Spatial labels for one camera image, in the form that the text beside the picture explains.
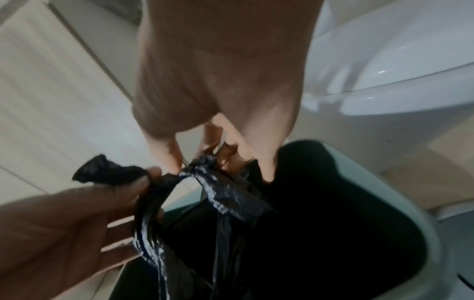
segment dark object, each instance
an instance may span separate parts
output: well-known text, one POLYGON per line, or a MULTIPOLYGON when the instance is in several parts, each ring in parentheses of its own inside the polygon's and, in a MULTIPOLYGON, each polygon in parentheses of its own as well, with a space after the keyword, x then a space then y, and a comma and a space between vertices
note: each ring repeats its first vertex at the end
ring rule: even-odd
MULTIPOLYGON (((204 181, 213 184, 213 188, 232 189, 232 193, 237 190, 245 195, 243 199, 259 203, 258 209, 234 214, 242 205, 234 200, 241 198, 228 194, 223 205, 231 210, 215 209, 216 203, 221 202, 214 198, 190 206, 171 222, 168 216, 174 212, 166 213, 165 225, 151 226, 142 238, 150 241, 151 250, 163 244, 164 253, 174 252, 175 256, 163 256, 165 270, 160 269, 158 274, 140 260, 128 264, 112 300, 156 300, 166 292, 179 297, 171 297, 172 300, 295 299, 317 295, 328 299, 371 299, 414 276, 425 262, 425 241, 415 224, 342 178, 320 143, 299 141, 282 147, 275 181, 269 185, 261 181, 256 162, 249 166, 248 181, 253 186, 203 163, 187 167, 183 175, 199 177, 204 172, 204 181), (262 197, 255 197, 255 187, 262 197), (235 247, 226 249, 225 245, 235 247), (183 274, 188 277, 180 275, 180 279, 193 282, 192 285, 171 282, 171 277, 165 280, 168 282, 163 281, 163 272, 177 274, 184 265, 183 274)), ((177 180, 167 178, 165 175, 159 180, 160 190, 150 189, 145 197, 148 200, 140 201, 139 208, 146 209, 139 209, 137 218, 152 216, 169 195, 167 188, 177 180)))

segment white toilet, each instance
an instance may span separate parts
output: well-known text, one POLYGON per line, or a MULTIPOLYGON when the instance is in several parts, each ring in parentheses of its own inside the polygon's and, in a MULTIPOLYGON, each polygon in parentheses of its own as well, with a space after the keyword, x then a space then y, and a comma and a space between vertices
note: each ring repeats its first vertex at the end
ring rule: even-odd
POLYGON ((326 0, 290 139, 383 171, 471 114, 473 15, 471 0, 326 0))

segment skin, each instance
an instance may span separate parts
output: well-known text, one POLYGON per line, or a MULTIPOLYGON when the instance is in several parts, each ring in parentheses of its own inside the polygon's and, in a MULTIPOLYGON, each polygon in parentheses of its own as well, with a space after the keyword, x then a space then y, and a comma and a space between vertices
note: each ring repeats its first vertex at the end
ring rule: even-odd
POLYGON ((300 106, 320 0, 154 0, 139 31, 133 114, 151 152, 173 173, 176 133, 204 124, 197 156, 226 171, 257 159, 272 181, 276 153, 300 106))
MULTIPOLYGON (((161 176, 160 168, 149 172, 161 176)), ((143 177, 130 185, 94 185, 0 206, 0 299, 52 299, 138 257, 132 245, 101 249, 133 236, 133 221, 107 225, 132 216, 148 185, 143 177)))

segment fingernail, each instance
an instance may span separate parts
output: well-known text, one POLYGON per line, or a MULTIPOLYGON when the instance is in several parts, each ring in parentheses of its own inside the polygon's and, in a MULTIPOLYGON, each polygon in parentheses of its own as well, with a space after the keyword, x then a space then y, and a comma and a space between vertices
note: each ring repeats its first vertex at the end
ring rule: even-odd
POLYGON ((135 180, 134 182, 132 182, 131 186, 134 189, 144 189, 149 184, 150 184, 150 181, 148 180, 148 177, 147 176, 142 176, 142 177, 138 178, 137 180, 135 180))

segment person's right hand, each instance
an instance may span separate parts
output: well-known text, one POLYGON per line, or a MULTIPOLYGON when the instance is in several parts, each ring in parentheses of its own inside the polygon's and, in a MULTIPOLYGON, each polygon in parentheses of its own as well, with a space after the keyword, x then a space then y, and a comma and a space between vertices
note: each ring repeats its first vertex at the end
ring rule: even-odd
POLYGON ((226 171, 257 159, 272 181, 292 130, 321 0, 150 0, 139 31, 133 114, 151 151, 182 166, 176 133, 205 124, 198 154, 226 171))

